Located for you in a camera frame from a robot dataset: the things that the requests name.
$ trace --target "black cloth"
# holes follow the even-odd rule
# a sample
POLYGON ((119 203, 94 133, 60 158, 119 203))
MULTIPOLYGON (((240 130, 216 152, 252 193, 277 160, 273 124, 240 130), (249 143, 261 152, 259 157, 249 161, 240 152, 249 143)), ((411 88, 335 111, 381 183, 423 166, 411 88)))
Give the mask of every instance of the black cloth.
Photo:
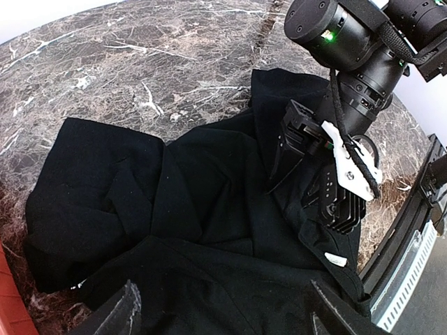
POLYGON ((168 146, 67 119, 27 202, 24 249, 38 289, 87 279, 82 300, 96 309, 131 280, 145 334, 308 334, 311 280, 369 316, 360 228, 326 230, 316 207, 301 205, 324 162, 306 156, 267 192, 286 104, 316 109, 327 85, 255 70, 248 110, 168 146))

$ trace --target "white vein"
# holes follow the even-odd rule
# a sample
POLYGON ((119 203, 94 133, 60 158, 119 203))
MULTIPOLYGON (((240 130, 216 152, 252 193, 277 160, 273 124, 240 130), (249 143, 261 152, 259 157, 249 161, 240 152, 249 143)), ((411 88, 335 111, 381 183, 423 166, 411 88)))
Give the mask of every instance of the white vein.
POLYGON ((182 115, 180 115, 179 113, 172 113, 169 117, 169 120, 171 122, 177 122, 177 121, 179 121, 180 117, 182 117, 182 115))
POLYGON ((189 36, 192 36, 192 35, 197 35, 197 31, 193 31, 191 33, 186 33, 186 34, 181 35, 181 36, 179 36, 177 38, 189 37, 189 36))
POLYGON ((264 10, 245 10, 245 9, 239 9, 239 8, 223 9, 223 10, 201 10, 201 12, 208 12, 208 13, 267 14, 267 15, 286 16, 286 14, 284 14, 284 13, 265 12, 264 10))
POLYGON ((137 45, 132 44, 125 44, 125 45, 104 45, 104 47, 108 47, 109 49, 132 49, 139 52, 142 52, 143 54, 147 54, 147 48, 146 47, 138 47, 137 45))
POLYGON ((92 78, 96 79, 94 75, 86 75, 85 77, 82 78, 75 78, 78 81, 78 83, 74 86, 74 88, 85 90, 88 86, 90 86, 91 82, 93 81, 92 78))
POLYGON ((125 16, 120 17, 119 19, 116 19, 115 22, 107 22, 107 27, 111 27, 112 25, 116 24, 117 22, 120 22, 122 20, 124 20, 125 16))
POLYGON ((28 98, 28 100, 22 101, 22 102, 20 102, 18 104, 16 103, 15 104, 15 108, 13 110, 13 117, 16 117, 19 113, 21 113, 21 111, 23 111, 23 107, 28 106, 33 100, 34 100, 34 97, 30 96, 28 98))
POLYGON ((175 53, 173 53, 173 52, 169 52, 169 51, 165 51, 165 50, 156 49, 156 48, 154 48, 154 47, 151 47, 151 50, 160 52, 160 53, 162 53, 162 54, 169 54, 170 56, 175 56, 175 57, 181 57, 181 58, 185 58, 185 59, 190 59, 190 60, 192 60, 192 61, 196 61, 196 60, 197 60, 196 58, 193 58, 193 57, 184 56, 183 54, 175 54, 175 53))
POLYGON ((185 94, 191 94, 194 92, 199 92, 199 91, 210 91, 213 89, 216 90, 221 90, 221 89, 235 89, 238 91, 241 91, 242 89, 249 89, 250 87, 248 86, 214 86, 214 87, 200 87, 198 89, 193 89, 192 91, 189 92, 185 92, 185 94))
POLYGON ((407 185, 407 186, 405 186, 405 187, 398 187, 397 189, 398 189, 399 191, 407 192, 407 191, 410 191, 410 190, 411 190, 411 186, 410 186, 410 185, 407 185))
POLYGON ((18 49, 13 49, 13 47, 11 47, 11 44, 9 45, 9 51, 11 51, 13 54, 11 55, 11 59, 14 60, 15 59, 15 54, 17 53, 18 49))
POLYGON ((48 307, 46 306, 46 305, 44 305, 44 304, 41 304, 40 303, 40 299, 38 299, 38 298, 36 298, 36 295, 35 294, 33 294, 32 296, 31 296, 31 299, 30 299, 30 301, 29 301, 29 304, 31 305, 31 306, 33 306, 36 310, 38 310, 38 311, 46 311, 47 309, 48 309, 48 307))
POLYGON ((200 99, 200 100, 197 100, 196 101, 196 104, 197 103, 202 103, 202 102, 208 102, 208 101, 210 101, 211 99, 213 99, 215 96, 217 96, 217 94, 219 94, 219 90, 216 90, 214 93, 211 93, 209 96, 206 96, 206 97, 204 97, 203 99, 200 99))
POLYGON ((41 45, 39 45, 34 51, 28 52, 26 55, 24 55, 24 56, 22 56, 22 57, 20 57, 20 58, 18 58, 16 60, 14 60, 11 64, 9 64, 5 69, 3 69, 0 72, 0 75, 3 75, 7 70, 9 70, 12 66, 14 66, 19 61, 23 61, 24 59, 26 59, 26 58, 34 55, 34 54, 35 55, 39 55, 46 46, 48 46, 51 43, 54 43, 54 42, 56 42, 58 40, 61 40, 62 38, 65 38, 67 36, 71 37, 71 36, 73 36, 74 33, 78 32, 81 29, 76 29, 76 30, 70 31, 69 33, 65 33, 64 35, 60 35, 59 37, 56 37, 56 38, 54 38, 52 40, 49 40, 48 42, 45 42, 45 41, 42 40, 41 41, 41 45))
POLYGON ((169 54, 170 56, 181 57, 181 58, 189 59, 189 60, 192 60, 192 61, 196 61, 197 60, 195 58, 188 57, 188 56, 185 56, 183 54, 176 54, 174 52, 169 52, 169 51, 157 49, 155 47, 150 47, 150 48, 140 47, 138 45, 126 44, 126 43, 119 42, 119 41, 115 41, 115 43, 116 44, 121 44, 121 45, 104 45, 104 47, 108 47, 109 49, 132 49, 132 50, 136 50, 136 51, 142 52, 143 54, 147 54, 148 50, 155 51, 154 53, 147 55, 148 57, 154 56, 155 54, 169 54))
POLYGON ((52 103, 53 101, 55 101, 58 98, 61 98, 63 96, 65 96, 67 93, 71 92, 70 89, 66 90, 65 92, 62 92, 61 94, 59 94, 58 96, 55 96, 54 98, 51 98, 48 103, 52 103))
POLYGON ((3 155, 5 152, 7 152, 11 146, 17 142, 17 139, 19 138, 20 132, 22 129, 18 129, 15 133, 13 133, 10 137, 8 137, 3 144, 3 149, 0 151, 0 156, 3 155))
POLYGON ((142 83, 143 87, 145 88, 147 95, 149 96, 149 101, 147 101, 146 103, 142 103, 141 105, 143 107, 151 107, 161 117, 162 115, 165 114, 165 112, 161 109, 160 106, 158 106, 154 103, 154 97, 152 96, 152 92, 149 89, 149 87, 147 87, 147 85, 144 82, 141 82, 141 83, 142 83))

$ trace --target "marble table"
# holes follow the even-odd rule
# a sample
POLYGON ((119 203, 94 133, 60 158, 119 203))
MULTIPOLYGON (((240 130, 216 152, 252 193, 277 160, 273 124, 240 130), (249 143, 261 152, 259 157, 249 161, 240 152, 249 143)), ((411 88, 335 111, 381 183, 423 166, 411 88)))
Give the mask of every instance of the marble table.
MULTIPOLYGON (((89 314, 73 293, 36 292, 21 249, 24 203, 66 117, 172 140, 247 106, 251 70, 328 76, 288 40, 284 0, 134 0, 79 13, 0 45, 0 236, 43 334, 89 314)), ((369 130, 385 183, 362 223, 359 267, 380 243, 428 141, 395 99, 369 130)))

